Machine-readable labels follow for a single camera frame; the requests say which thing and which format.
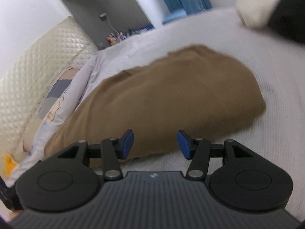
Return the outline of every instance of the yellow object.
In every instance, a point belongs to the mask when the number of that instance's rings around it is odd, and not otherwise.
[[[5,176],[9,177],[13,169],[18,166],[18,163],[13,159],[13,157],[10,154],[6,153],[4,155],[4,165],[5,165]]]

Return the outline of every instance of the bed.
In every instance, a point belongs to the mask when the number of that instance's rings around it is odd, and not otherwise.
[[[267,104],[265,114],[250,128],[226,135],[215,143],[233,138],[287,171],[294,188],[286,209],[304,220],[305,47],[268,30],[244,28],[233,8],[213,9],[173,22],[92,56],[61,96],[55,116],[40,128],[30,154],[19,163],[7,184],[13,185],[23,172],[44,160],[44,146],[50,137],[102,80],[124,69],[148,65],[169,51],[191,44],[205,44],[233,56],[254,73]],[[121,164],[125,174],[131,170],[185,173],[188,165],[179,151]],[[209,173],[220,166],[219,159],[212,160]]]

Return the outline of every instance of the black object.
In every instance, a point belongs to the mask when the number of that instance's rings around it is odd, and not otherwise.
[[[5,221],[0,216],[0,229],[14,229],[9,224],[5,223]]]
[[[181,172],[129,172],[122,178],[117,157],[128,156],[131,130],[121,139],[103,140],[100,153],[97,145],[73,143],[20,177],[16,191],[25,211],[10,225],[14,229],[300,225],[284,210],[292,192],[285,171],[231,139],[216,145],[180,130],[177,141],[184,156],[193,159],[186,178]],[[89,156],[102,157],[103,177],[87,167]],[[223,166],[211,176],[210,157],[223,158]]]
[[[305,0],[277,0],[268,26],[280,35],[305,43]]]
[[[0,199],[12,211],[22,209],[15,187],[8,188],[0,177]]]
[[[303,221],[303,223],[301,225],[298,226],[298,228],[296,229],[305,229],[305,220]]]

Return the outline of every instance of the wall outlet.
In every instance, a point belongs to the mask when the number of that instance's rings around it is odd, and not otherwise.
[[[107,20],[107,14],[106,13],[101,13],[99,15],[99,18],[101,19],[101,21],[105,21],[105,20]]]

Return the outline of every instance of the pillow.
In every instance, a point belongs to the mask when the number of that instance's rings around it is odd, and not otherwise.
[[[282,36],[305,43],[305,0],[237,0],[236,10],[248,28],[269,25]]]
[[[30,152],[33,146],[34,139],[40,130],[47,113],[52,109],[54,104],[60,99],[61,95],[70,85],[73,77],[79,71],[79,68],[70,67],[60,74],[60,77],[56,83],[52,86],[51,90],[48,92],[45,100],[43,101],[38,115],[34,120],[28,125],[25,133],[23,135],[23,149]]]
[[[99,144],[135,134],[129,158],[175,151],[177,131],[215,139],[249,126],[266,108],[254,75],[206,46],[169,53],[96,87],[45,146],[45,156],[78,140]]]

